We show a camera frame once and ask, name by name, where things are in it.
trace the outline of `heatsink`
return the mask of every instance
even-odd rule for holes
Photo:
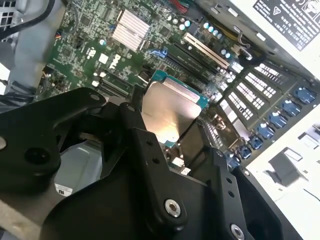
[[[139,45],[146,36],[150,26],[130,11],[125,10],[114,30],[112,38],[127,48],[137,52]]]

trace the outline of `green circuit board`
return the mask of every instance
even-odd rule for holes
[[[74,34],[55,40],[47,62],[47,66],[54,72],[45,97],[79,87],[96,89],[97,86],[94,83],[102,79],[112,87],[110,91],[102,91],[103,94],[110,96],[118,93],[125,96],[130,94],[134,85],[142,87],[147,85],[140,76],[146,66],[152,70],[163,70],[197,87],[204,94],[212,94],[215,81],[222,79],[221,76],[216,77],[220,74],[220,66],[184,40],[188,28],[181,30],[180,25],[185,21],[190,21],[192,27],[196,27],[196,33],[193,35],[212,51],[223,57],[220,51],[226,49],[230,53],[230,57],[225,59],[228,63],[232,64],[235,58],[235,54],[231,51],[234,42],[220,31],[213,35],[208,28],[204,27],[206,22],[204,17],[194,19],[195,16],[182,16],[165,6],[163,1],[74,0],[73,2],[78,11],[79,25]],[[119,19],[126,10],[149,25],[148,32],[136,51],[113,38]],[[60,28],[67,32],[74,24],[74,15],[68,10]],[[152,50],[163,49],[167,49],[167,52],[181,63],[195,66],[202,74],[200,78],[206,79],[209,84],[199,80],[199,77],[190,74],[167,57],[159,57],[151,53]],[[202,71],[201,64],[197,65],[187,51],[207,66],[218,69],[217,73]],[[116,56],[120,59],[113,68],[110,68]]]

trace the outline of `black cable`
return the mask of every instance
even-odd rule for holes
[[[8,28],[5,31],[0,32],[0,40],[5,39],[6,37],[15,34],[17,32],[20,32],[22,30],[28,29],[40,22],[42,22],[43,20],[45,20],[49,14],[51,13],[52,9],[54,8],[56,0],[49,0],[48,5],[45,9],[45,11],[38,17],[36,17],[35,19],[32,19],[28,22],[19,24],[17,26],[14,26],[12,28]]]
[[[317,196],[313,195],[311,192],[309,192],[306,189],[303,189],[303,190],[306,191],[308,194],[310,194],[312,197],[314,197],[315,199],[317,199],[320,202],[320,199]]]

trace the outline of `warning label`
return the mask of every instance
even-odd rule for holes
[[[299,51],[320,32],[320,0],[258,0],[253,7]]]
[[[58,194],[62,195],[62,196],[65,196],[65,197],[68,197],[72,194],[73,192],[73,189],[72,188],[69,188],[69,187],[66,187],[66,186],[62,186],[62,185],[59,185],[59,184],[54,184],[55,186],[55,190]]]

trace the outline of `motherboard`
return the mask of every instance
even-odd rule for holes
[[[55,35],[43,96],[89,87],[127,98],[161,70],[213,100],[237,74],[226,34],[193,1],[73,0]]]

